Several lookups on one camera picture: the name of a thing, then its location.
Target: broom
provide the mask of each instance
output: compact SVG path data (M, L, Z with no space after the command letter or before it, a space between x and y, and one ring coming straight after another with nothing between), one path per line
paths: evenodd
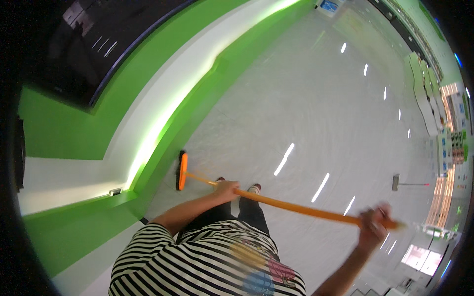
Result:
M181 191L184 188L186 177L190 177L198 181L208 183L213 186L216 186L218 184L217 182L210 181L210 180L201 178L199 176L196 176L188 172L187 169L188 169L188 154L185 151L181 150L180 155L179 155L179 165L176 169L176 190L177 191ZM317 209L306 207L306 206L295 205L292 203L272 199L269 197L264 197L264 196L247 192L247 191L243 191L240 189L235 189L234 193L242 197L252 199L254 201L258 201L267 205L279 207L281 209L289 210L292 212L305 214L305 215L318 217L318 218L323 218L323 219L328 219L328 220L333 220L333 221L338 221L338 222L343 222L343 223L355 224L355 225L358 225L359 227L362 225L362 220L359 217L344 216L341 214L317 210ZM400 229L400 228L405 227L404 223L389 220L389 219L382 221L382 225L386 229Z

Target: white floor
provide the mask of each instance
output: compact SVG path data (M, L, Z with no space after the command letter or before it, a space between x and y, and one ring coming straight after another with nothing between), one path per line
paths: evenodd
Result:
M239 180L244 188L259 182L262 195L339 213L355 196L348 215L386 200L395 218L424 222L436 177L426 155L428 134L405 77L403 58L409 53L367 1L348 1L334 18L309 12L254 61L204 119L185 146L189 170L209 179ZM291 143L294 149L275 176ZM176 192L173 171L147 218L211 191L190 179ZM393 192L395 173L400 182L431 185ZM357 240L357 229L349 225L262 209L282 262L303 275L308 294ZM383 248L368 268L394 269L410 235L391 234L399 239L391 254Z

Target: black and white striped shirt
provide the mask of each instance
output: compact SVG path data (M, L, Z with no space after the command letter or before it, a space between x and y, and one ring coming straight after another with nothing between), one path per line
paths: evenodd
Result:
M229 220L189 231L176 244L159 224L140 229L112 270L109 295L305 295L273 240Z

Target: left hand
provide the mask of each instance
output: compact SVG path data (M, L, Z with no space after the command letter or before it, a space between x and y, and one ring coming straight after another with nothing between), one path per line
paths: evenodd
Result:
M222 203L226 203L238 197L238 194L235 194L234 190L239 188L240 183L238 181L221 181L217 183L214 194L222 199Z
M388 232L382 225L382 221L390 219L391 212L392 207L388 203L382 203L375 210L369 209L360 214L362 225L357 244L358 249L370 255L385 240Z

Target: mop handle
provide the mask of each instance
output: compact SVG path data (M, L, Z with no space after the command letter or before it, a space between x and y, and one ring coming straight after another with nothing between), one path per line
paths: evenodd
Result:
M217 185L217 182L206 180L206 179L198 177L198 176L196 176L192 173L185 172L185 174L187 176L193 178L193 179L198 180L198 181L208 183L208 184L213 185L213 186ZM307 206L295 205L295 204L292 204L292 203L287 203L287 202L272 199L272 198L269 198L269 197L264 197L264 196L261 196L261 195L258 195L258 194L252 193L252 192L248 192L248 191L243 191L243 190L240 190L240 189L235 189L234 193L238 194L240 196L246 197L248 199L267 204L267 205L279 207L279 208L289 210L289 211L292 211L292 212L296 212L296 213L310 215L310 216L313 216L313 217L318 217L318 218L323 218L323 219L328 219L328 220L333 220L333 221L340 221L340 222L350 223L350 224L356 224L358 226L361 226L361 223L362 223L362 220L358 217L344 216L344 215L337 214L337 213L317 210L317 209L310 208L310 207L307 207ZM382 221L382 225L386 229L397 229L400 226L402 226L402 223L399 223L399 222L393 221L393 220L384 220L384 221Z

